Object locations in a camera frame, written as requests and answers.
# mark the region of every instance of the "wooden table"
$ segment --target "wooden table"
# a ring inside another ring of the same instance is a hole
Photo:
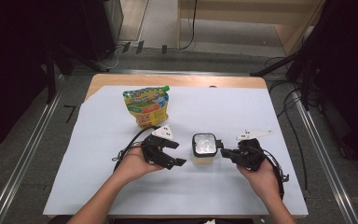
[[[186,87],[229,87],[266,89],[261,77],[207,77],[170,75],[95,75],[89,84],[86,100],[103,86],[186,86]]]
[[[286,194],[283,201],[294,217],[308,214],[262,78],[100,74],[91,81],[87,100],[80,108],[44,215],[74,214],[112,174],[115,163],[111,158],[140,131],[135,118],[124,106],[123,90],[130,90],[131,86],[165,85],[171,87],[167,124],[180,146],[164,151],[187,162],[182,167],[145,175],[131,182],[117,196],[109,211],[110,216],[267,216],[265,205],[230,160],[218,153],[213,164],[198,166],[190,159],[190,140],[194,133],[214,133],[223,140],[225,147],[234,148],[238,144],[235,136],[242,133],[245,126],[273,131],[259,141],[262,147],[270,149],[283,171],[290,174],[290,181],[284,184]]]

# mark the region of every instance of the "colorful snack bag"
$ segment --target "colorful snack bag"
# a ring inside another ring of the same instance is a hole
[[[124,102],[141,128],[157,125],[168,118],[169,86],[123,91]]]

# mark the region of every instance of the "white controller part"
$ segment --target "white controller part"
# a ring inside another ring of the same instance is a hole
[[[237,135],[237,140],[250,140],[258,137],[262,137],[265,135],[272,134],[272,131],[253,131],[253,130],[245,130],[245,133],[241,135]]]
[[[159,129],[156,129],[152,132],[152,134],[156,137],[173,141],[173,134],[168,124],[160,127]]]

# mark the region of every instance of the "black stand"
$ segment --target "black stand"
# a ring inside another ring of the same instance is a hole
[[[312,65],[310,57],[306,56],[305,47],[295,52],[294,54],[278,61],[277,63],[272,64],[270,67],[267,67],[259,72],[251,73],[251,77],[263,77],[266,74],[269,74],[276,69],[287,65],[290,62],[293,62],[289,70],[287,70],[286,77],[289,81],[296,81],[301,73],[304,73],[303,76],[303,87],[301,89],[301,103],[303,106],[309,110],[308,107],[308,95],[310,89],[310,79],[315,74],[316,69]]]
[[[51,100],[54,98],[57,88],[55,82],[55,72],[54,72],[54,62],[57,64],[58,68],[62,72],[63,75],[72,75],[74,68],[70,64],[68,58],[65,56],[68,55],[71,58],[77,59],[81,63],[85,64],[87,67],[91,68],[96,72],[108,72],[109,70],[103,70],[100,66],[93,63],[92,61],[83,58],[78,53],[74,52],[70,48],[66,46],[53,46],[48,48],[48,52],[46,53],[46,64],[47,64],[47,72],[48,72],[48,100],[47,104],[51,103]]]
[[[302,47],[296,53],[288,56],[287,58],[280,60],[279,62],[265,68],[259,72],[251,73],[251,77],[263,77],[264,75],[271,73],[272,71],[293,62],[289,70],[286,73],[286,77],[289,81],[295,81],[300,74],[303,74],[303,87],[301,89],[301,103],[308,110],[308,95],[310,90],[310,80],[316,74],[316,67],[321,59],[318,59],[316,55],[323,51],[326,47],[324,45],[324,39],[326,34],[329,34],[331,28],[330,21],[334,19],[335,12],[341,1],[326,1],[324,10],[321,17],[314,27],[310,36],[304,41]]]

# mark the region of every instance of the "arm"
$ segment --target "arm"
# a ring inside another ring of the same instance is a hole
[[[274,223],[296,223],[282,202],[278,181],[268,161],[264,160],[255,172],[248,171],[239,165],[237,165],[237,168],[249,180],[255,194],[267,207]]]
[[[156,164],[145,162],[139,147],[131,149],[118,168],[68,223],[104,223],[113,201],[126,184],[161,169]]]

